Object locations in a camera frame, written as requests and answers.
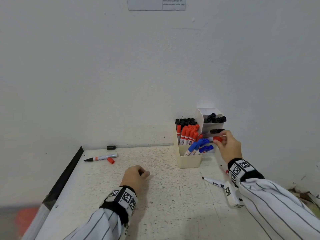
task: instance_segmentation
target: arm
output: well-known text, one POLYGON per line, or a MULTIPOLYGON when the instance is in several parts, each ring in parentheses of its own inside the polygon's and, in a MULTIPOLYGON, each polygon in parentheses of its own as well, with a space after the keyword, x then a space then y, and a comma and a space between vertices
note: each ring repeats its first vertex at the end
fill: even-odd
POLYGON ((138 202, 136 192, 149 175, 150 172, 140 166, 128 168, 121 186, 110 192, 84 225, 63 240, 119 240, 126 235, 138 202))
POLYGON ((230 131, 220 134, 223 141, 214 143, 228 164, 243 202, 270 239, 320 239, 320 220, 298 198, 276 183, 267 180, 242 159, 241 143, 230 131))

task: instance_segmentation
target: hand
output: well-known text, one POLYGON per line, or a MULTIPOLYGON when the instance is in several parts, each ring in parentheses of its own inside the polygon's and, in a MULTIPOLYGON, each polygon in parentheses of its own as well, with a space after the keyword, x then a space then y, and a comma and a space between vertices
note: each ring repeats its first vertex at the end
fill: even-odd
POLYGON ((223 130, 219 136, 221 136, 222 142, 214 140, 220 150, 223 160, 228 163, 234 158, 242 158, 241 142, 237 141, 229 130, 223 130))
POLYGON ((134 189, 137 195, 140 192, 143 181, 149 177, 149 175, 150 172, 144 170, 141 166, 132 166, 125 171, 120 186, 130 186, 134 189))

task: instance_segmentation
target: person's right arm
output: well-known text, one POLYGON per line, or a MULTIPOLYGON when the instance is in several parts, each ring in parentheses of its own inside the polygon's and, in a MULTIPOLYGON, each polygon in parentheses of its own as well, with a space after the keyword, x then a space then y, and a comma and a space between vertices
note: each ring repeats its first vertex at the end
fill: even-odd
POLYGON ((320 220, 310 209, 288 190, 265 179, 250 163, 244 161, 241 143, 230 131, 224 130, 220 136, 222 142, 213 142, 228 164, 229 173, 235 176, 236 172, 240 175, 236 185, 242 194, 243 202, 269 238, 319 240, 320 220))

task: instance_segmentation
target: pen holder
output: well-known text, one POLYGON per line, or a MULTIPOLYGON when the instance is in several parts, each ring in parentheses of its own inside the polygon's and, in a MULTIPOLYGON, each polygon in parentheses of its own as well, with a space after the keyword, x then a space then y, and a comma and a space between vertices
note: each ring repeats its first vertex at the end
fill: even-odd
POLYGON ((174 131, 174 137, 173 137, 173 147, 174 152, 176 154, 176 161, 178 164, 178 168, 198 168, 201 163, 202 155, 198 156, 183 156, 190 145, 179 145, 178 144, 178 138, 177 138, 177 130, 174 125, 172 128, 174 131))

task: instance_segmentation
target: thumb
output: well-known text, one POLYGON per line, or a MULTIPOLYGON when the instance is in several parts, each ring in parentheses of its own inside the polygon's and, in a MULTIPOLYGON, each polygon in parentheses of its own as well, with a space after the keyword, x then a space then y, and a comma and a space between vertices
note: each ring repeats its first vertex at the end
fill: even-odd
POLYGON ((214 143, 215 145, 217 145, 217 147, 219 148, 220 151, 223 150, 224 146, 223 146, 223 144, 222 144, 220 141, 218 141, 218 140, 213 140, 213 143, 214 143))
POLYGON ((149 171, 145 171, 144 173, 141 174, 142 179, 146 179, 147 177, 150 176, 150 172, 149 171))

